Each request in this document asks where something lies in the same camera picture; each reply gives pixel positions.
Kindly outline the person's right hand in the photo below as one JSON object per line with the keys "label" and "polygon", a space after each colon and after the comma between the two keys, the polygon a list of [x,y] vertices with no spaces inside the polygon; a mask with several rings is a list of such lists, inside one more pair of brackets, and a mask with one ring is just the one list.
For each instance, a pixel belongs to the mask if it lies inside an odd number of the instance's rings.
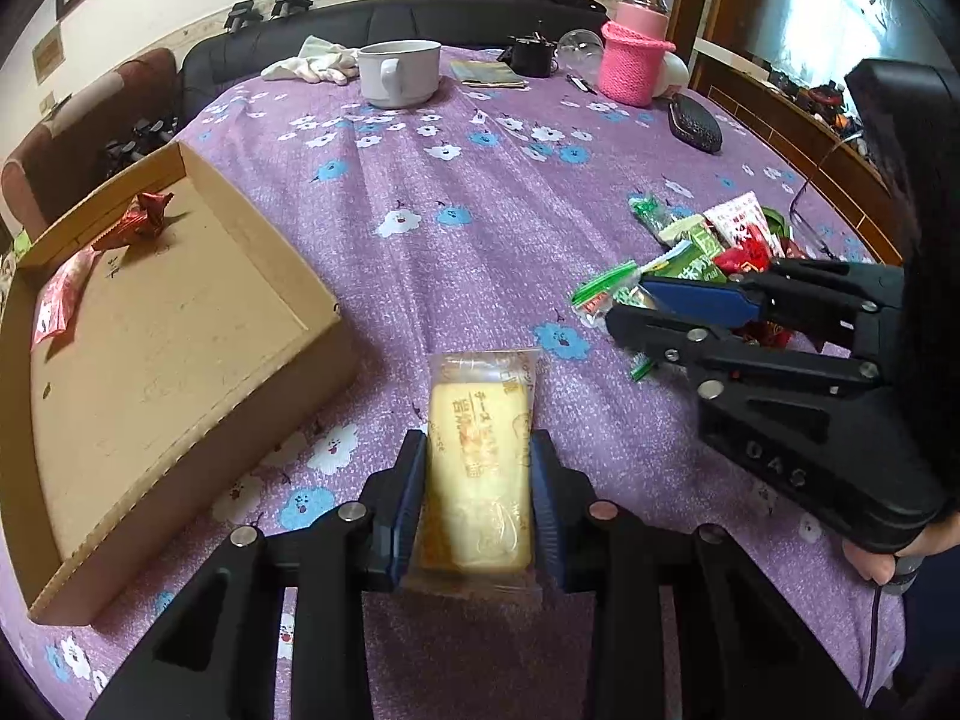
{"label": "person's right hand", "polygon": [[841,541],[843,554],[864,580],[887,585],[895,575],[900,557],[931,557],[957,548],[960,543],[960,512],[952,512],[940,522],[931,523],[906,548],[893,554],[875,554],[859,548],[847,539]]}

